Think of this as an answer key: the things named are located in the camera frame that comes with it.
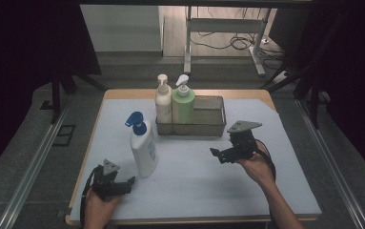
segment hand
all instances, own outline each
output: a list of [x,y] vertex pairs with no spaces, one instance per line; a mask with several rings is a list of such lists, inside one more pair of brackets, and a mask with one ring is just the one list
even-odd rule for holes
[[[268,150],[260,141],[257,140],[256,145],[259,150],[263,151],[269,156]],[[263,158],[263,156],[260,154],[255,154],[250,159],[239,159],[236,163],[240,164],[245,169],[245,172],[247,172],[248,176],[250,176],[250,178],[258,183],[261,187],[274,183],[272,171],[269,168],[265,158]]]
[[110,201],[103,201],[93,190],[86,196],[85,206],[85,229],[102,229],[111,219],[114,208],[120,202],[120,196]]

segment wall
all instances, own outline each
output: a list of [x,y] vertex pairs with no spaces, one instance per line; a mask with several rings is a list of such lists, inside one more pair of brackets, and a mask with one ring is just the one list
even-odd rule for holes
[[161,6],[95,6],[81,10],[96,52],[161,52]]

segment white pump bottle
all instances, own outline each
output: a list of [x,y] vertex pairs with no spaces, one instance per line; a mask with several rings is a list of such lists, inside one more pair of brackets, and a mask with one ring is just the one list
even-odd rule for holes
[[155,95],[155,110],[157,123],[172,123],[172,89],[167,84],[168,77],[165,74],[158,76],[158,88]]

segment forearm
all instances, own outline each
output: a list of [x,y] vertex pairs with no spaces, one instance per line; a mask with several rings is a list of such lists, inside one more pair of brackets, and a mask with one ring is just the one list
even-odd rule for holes
[[268,184],[263,184],[261,185],[261,188],[265,193],[266,200],[269,203],[271,212],[274,215],[274,219],[276,220],[280,229],[304,228],[295,216],[289,204],[281,195],[275,183],[270,182]]

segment wooden table edge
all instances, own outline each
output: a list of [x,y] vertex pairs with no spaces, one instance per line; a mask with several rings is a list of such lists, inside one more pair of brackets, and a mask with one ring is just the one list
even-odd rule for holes
[[[103,106],[103,102],[105,99],[145,99],[145,98],[152,98],[152,102],[154,102],[154,97],[155,97],[155,91],[156,89],[115,89],[115,90],[107,90],[104,94],[104,97],[102,99],[102,103],[101,106],[99,108],[99,112],[98,115],[96,117],[95,120],[95,124],[93,126],[93,130],[91,133],[91,136],[94,135],[95,133],[95,129],[96,129],[96,125],[97,125],[97,119],[101,114],[102,111],[102,106]],[[271,95],[269,94],[268,91],[266,90],[194,90],[196,95],[219,95],[219,96],[223,96],[223,98],[257,98],[260,99],[262,102],[264,102],[266,105],[268,105],[271,109],[273,109],[274,111],[276,111],[274,103],[272,101]],[[84,160],[80,169],[80,173],[78,174],[78,179],[75,183],[75,187],[74,190],[72,192],[72,196],[71,196],[71,201],[69,204],[69,209],[72,208],[74,202],[75,202],[75,197],[77,195],[78,192],[78,187],[79,187],[79,183],[82,177],[82,172],[84,171],[85,168],[85,164],[87,162],[87,158],[88,158],[88,154],[90,152],[90,147],[91,147],[91,142],[92,142],[92,137],[90,137],[90,142],[88,144],[87,147],[87,152],[84,156]],[[307,215],[306,218],[304,219],[300,219],[300,220],[315,220],[316,216],[314,215]],[[255,218],[234,218],[234,219],[212,219],[212,220],[208,220],[208,219],[202,219],[202,220],[181,220],[179,219],[179,221],[181,221],[181,223],[200,223],[200,222],[239,222],[239,221],[256,221]],[[70,226],[79,226],[80,223],[79,221],[72,221],[70,220],[70,214],[66,214],[66,223]],[[164,219],[155,219],[155,220],[147,220],[145,219],[144,221],[139,221],[137,219],[135,220],[111,220],[111,223],[115,223],[115,224],[160,224],[160,223],[172,223],[169,220],[164,220]]]

